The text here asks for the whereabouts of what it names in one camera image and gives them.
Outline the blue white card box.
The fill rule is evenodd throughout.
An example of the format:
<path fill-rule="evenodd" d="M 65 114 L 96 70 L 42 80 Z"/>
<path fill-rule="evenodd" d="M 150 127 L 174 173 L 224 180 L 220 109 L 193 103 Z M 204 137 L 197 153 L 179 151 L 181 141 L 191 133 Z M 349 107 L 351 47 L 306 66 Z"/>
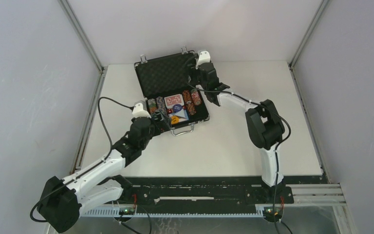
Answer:
<path fill-rule="evenodd" d="M 172 114 L 169 114 L 169 117 L 171 118 L 171 116 L 178 116 L 180 118 L 180 121 L 179 123 L 181 122 L 186 122 L 189 120 L 189 117 L 188 117 L 188 114 L 187 114 L 187 111 L 184 109 L 180 112 L 177 112 L 177 113 L 172 113 Z"/>

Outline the black aluminium poker case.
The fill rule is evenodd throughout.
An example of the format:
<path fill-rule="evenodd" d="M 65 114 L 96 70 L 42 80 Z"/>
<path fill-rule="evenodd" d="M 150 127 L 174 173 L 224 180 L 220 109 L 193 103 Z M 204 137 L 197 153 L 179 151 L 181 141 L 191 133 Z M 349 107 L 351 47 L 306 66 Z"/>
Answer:
<path fill-rule="evenodd" d="M 187 84 L 190 70 L 195 68 L 197 53 L 193 50 L 182 51 L 177 54 L 159 58 L 146 59 L 141 56 L 141 61 L 134 64 L 134 69 L 145 100 L 182 95 L 184 91 L 192 91 L 193 87 Z M 209 112 L 204 103 L 203 95 L 198 94 L 201 103 L 194 106 L 195 114 L 186 111 L 187 120 L 171 123 L 169 110 L 167 115 L 162 110 L 151 114 L 155 124 L 155 134 L 173 131 L 187 126 L 195 126 L 210 119 Z"/>

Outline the orange big blind button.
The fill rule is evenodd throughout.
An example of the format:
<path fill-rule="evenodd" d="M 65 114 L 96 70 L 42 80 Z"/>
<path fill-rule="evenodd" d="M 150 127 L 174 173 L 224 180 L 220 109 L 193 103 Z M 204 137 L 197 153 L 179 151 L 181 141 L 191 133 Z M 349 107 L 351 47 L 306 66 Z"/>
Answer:
<path fill-rule="evenodd" d="M 180 118 L 178 116 L 171 116 L 171 125 L 179 123 Z"/>

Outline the blue small blind button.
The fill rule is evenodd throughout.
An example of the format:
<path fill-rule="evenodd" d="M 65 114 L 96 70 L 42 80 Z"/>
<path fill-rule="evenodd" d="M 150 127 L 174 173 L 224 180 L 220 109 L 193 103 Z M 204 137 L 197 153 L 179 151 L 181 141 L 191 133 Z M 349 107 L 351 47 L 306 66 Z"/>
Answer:
<path fill-rule="evenodd" d="M 173 109 L 173 112 L 174 112 L 174 113 L 177 113 L 177 112 L 182 111 L 184 108 L 183 108 L 183 106 L 180 105 L 180 104 L 175 104 L 175 105 L 173 105 L 172 109 Z"/>

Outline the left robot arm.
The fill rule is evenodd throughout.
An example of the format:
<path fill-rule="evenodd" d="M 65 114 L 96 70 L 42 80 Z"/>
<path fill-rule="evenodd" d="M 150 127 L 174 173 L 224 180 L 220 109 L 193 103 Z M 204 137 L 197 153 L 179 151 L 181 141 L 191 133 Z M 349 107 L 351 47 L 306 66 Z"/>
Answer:
<path fill-rule="evenodd" d="M 47 180 L 30 219 L 49 223 L 58 233 L 69 230 L 87 211 L 106 202 L 127 203 L 133 191 L 114 179 L 146 149 L 155 135 L 156 124 L 148 111 L 133 111 L 132 124 L 106 155 L 86 168 L 59 179 Z"/>

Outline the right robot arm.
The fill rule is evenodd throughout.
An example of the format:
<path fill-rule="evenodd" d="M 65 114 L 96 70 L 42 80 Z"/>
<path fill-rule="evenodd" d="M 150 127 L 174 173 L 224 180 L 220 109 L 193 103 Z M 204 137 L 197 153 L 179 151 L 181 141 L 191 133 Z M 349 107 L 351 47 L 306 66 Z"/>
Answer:
<path fill-rule="evenodd" d="M 188 84 L 200 86 L 199 91 L 209 102 L 244 114 L 249 138 L 261 154 L 262 197 L 266 202 L 276 202 L 285 187 L 279 154 L 280 145 L 289 138 L 283 134 L 291 131 L 288 122 L 278 114 L 273 101 L 255 102 L 231 91 L 228 85 L 219 81 L 213 63 L 193 65 L 188 62 L 184 69 L 189 74 Z"/>

